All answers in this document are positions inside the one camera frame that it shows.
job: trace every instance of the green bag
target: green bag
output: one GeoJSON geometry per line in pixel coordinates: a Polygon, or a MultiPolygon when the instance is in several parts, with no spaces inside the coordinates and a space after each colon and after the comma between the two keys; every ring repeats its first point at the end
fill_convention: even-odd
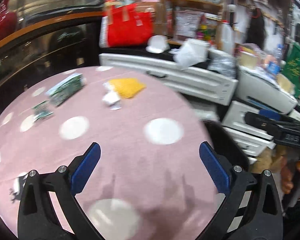
{"type": "Polygon", "coordinates": [[[295,98],[300,96],[300,45],[295,42],[292,51],[287,57],[286,65],[282,70],[282,74],[295,85],[295,98]]]}

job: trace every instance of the red shiny vase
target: red shiny vase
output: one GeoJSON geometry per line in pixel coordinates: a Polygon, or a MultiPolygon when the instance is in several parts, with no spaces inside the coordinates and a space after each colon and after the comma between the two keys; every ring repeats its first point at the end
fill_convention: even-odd
{"type": "Polygon", "coordinates": [[[17,14],[8,10],[9,0],[0,3],[0,41],[14,33],[17,25],[17,14]]]}

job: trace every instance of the red bag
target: red bag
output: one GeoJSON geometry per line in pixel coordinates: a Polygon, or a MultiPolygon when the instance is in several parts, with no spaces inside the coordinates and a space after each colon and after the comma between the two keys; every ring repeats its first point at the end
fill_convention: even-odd
{"type": "Polygon", "coordinates": [[[153,33],[150,13],[137,13],[135,7],[136,4],[130,4],[108,9],[107,22],[102,19],[101,47],[124,47],[147,43],[153,33]]]}

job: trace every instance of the yellow sponge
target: yellow sponge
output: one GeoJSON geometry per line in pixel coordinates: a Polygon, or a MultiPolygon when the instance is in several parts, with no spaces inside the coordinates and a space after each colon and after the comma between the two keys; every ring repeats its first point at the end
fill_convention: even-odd
{"type": "Polygon", "coordinates": [[[136,78],[111,79],[108,83],[113,85],[114,90],[123,98],[133,98],[146,87],[136,78]]]}

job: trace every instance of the human hand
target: human hand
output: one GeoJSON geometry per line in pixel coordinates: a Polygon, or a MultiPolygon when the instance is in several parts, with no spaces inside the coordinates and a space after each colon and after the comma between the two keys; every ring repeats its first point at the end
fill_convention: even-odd
{"type": "MultiPolygon", "coordinates": [[[[300,172],[300,161],[296,162],[296,169],[300,172]]],[[[293,174],[287,167],[287,158],[282,158],[281,161],[281,189],[284,194],[289,194],[293,189],[292,177],[293,174]]]]}

